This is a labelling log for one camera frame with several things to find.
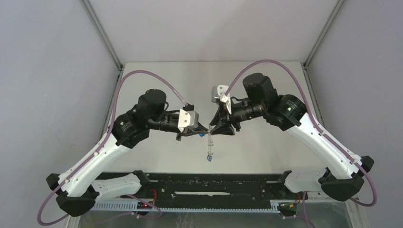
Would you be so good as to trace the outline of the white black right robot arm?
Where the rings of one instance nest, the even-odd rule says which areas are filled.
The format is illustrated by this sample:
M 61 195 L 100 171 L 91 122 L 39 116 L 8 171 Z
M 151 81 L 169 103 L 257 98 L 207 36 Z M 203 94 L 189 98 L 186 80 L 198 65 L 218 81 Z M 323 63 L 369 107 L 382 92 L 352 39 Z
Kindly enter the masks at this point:
M 320 130 L 311 118 L 306 105 L 294 95 L 279 95 L 268 76 L 254 73 L 242 81 L 247 97 L 237 99 L 226 95 L 229 87 L 214 86 L 212 102 L 218 110 L 211 120 L 211 134 L 234 135 L 241 123 L 262 117 L 272 126 L 296 137 L 324 164 L 318 171 L 286 171 L 276 186 L 284 199 L 294 193 L 321 191 L 337 201 L 346 201 L 356 195 L 364 184 L 364 173 L 371 170 L 374 161 L 359 156 L 337 145 L 336 140 Z

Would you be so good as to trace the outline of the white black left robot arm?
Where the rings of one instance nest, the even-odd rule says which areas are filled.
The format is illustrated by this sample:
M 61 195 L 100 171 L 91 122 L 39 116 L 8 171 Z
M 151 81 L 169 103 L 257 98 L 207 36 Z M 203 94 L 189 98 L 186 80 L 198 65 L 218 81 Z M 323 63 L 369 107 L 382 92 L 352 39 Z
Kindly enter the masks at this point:
M 76 165 L 62 174 L 50 174 L 46 181 L 57 194 L 59 207 L 78 217 L 96 203 L 123 195 L 148 196 L 150 180 L 141 171 L 108 180 L 99 179 L 105 168 L 119 156 L 147 139 L 151 130 L 175 133 L 177 140 L 195 134 L 206 134 L 192 105 L 168 111 L 166 94 L 159 89 L 147 90 L 136 105 L 118 116 L 101 141 Z

